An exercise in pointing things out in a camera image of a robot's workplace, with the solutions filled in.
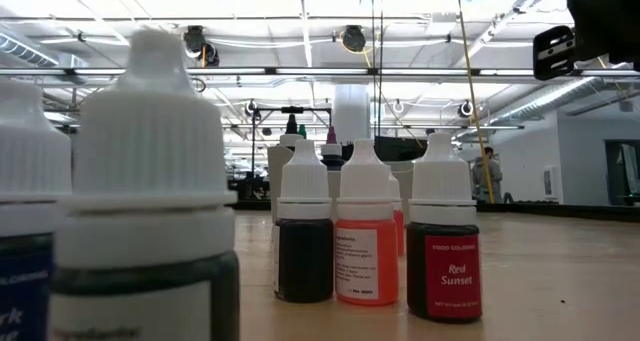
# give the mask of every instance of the wooden table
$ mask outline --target wooden table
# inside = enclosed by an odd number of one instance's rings
[[[640,340],[640,224],[522,214],[479,218],[484,316],[471,325],[444,325],[409,314],[404,258],[394,306],[276,300],[271,216],[238,212],[242,340]]]

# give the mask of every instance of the dark liquid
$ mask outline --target dark liquid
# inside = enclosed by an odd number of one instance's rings
[[[0,238],[0,340],[47,339],[52,246],[50,234]]]
[[[278,219],[278,289],[288,302],[320,302],[333,295],[333,222]]]
[[[53,278],[52,293],[74,297],[115,297],[208,282],[211,287],[211,340],[238,341],[239,280],[238,257],[234,251],[227,251],[211,258],[162,266],[117,270],[58,268]]]
[[[329,171],[340,171],[344,165],[344,160],[338,155],[323,155],[320,162],[327,166]]]
[[[457,254],[458,251],[450,251],[451,253],[449,255],[451,256],[451,258],[443,260],[443,264],[444,267],[453,266],[453,274],[450,274],[448,272],[439,273],[435,278],[437,283],[434,284],[430,283],[430,280],[428,280],[427,276],[427,268],[430,268],[432,266],[434,266],[435,268],[435,265],[431,265],[427,262],[428,245],[426,244],[427,237],[434,237],[439,240],[448,239],[449,242],[454,245],[458,245],[459,241],[463,239],[466,240],[470,238],[471,240],[475,239],[475,245],[477,245],[478,233],[479,229],[475,225],[444,226],[411,222],[407,226],[407,304],[411,313],[418,317],[448,323],[469,323],[474,322],[480,318],[480,316],[482,315],[482,311],[479,295],[480,270],[479,250],[477,249],[477,246],[475,247],[475,251],[465,251],[466,256],[462,257]],[[446,282],[446,280],[442,280],[443,276],[448,277],[448,280],[450,282],[453,282],[453,280],[455,280],[456,282],[462,283],[462,285],[460,286],[445,286],[445,289],[452,291],[452,295],[460,295],[460,292],[458,292],[456,288],[461,288],[466,292],[469,291],[469,288],[471,287],[471,296],[465,298],[464,303],[470,304],[471,302],[473,302],[475,306],[473,306],[472,308],[468,308],[466,311],[458,315],[452,315],[447,312],[440,313],[437,310],[437,307],[433,307],[434,300],[429,299],[429,288],[434,286],[442,287],[441,285],[439,285],[439,283]],[[470,283],[472,284],[465,285],[464,283],[468,281],[471,281]],[[447,296],[439,297],[441,297],[441,299],[438,300],[439,302],[444,301],[444,303],[448,303],[447,301],[449,300],[447,300]],[[458,297],[452,296],[450,303],[453,305],[458,302]],[[460,307],[454,311],[459,311],[462,309],[463,307]]]

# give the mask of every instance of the red liquid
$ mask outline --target red liquid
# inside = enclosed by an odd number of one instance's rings
[[[396,222],[396,235],[398,236],[398,257],[404,256],[404,212],[402,209],[393,210],[393,220]]]
[[[364,306],[398,300],[395,221],[338,220],[335,248],[338,299]]]

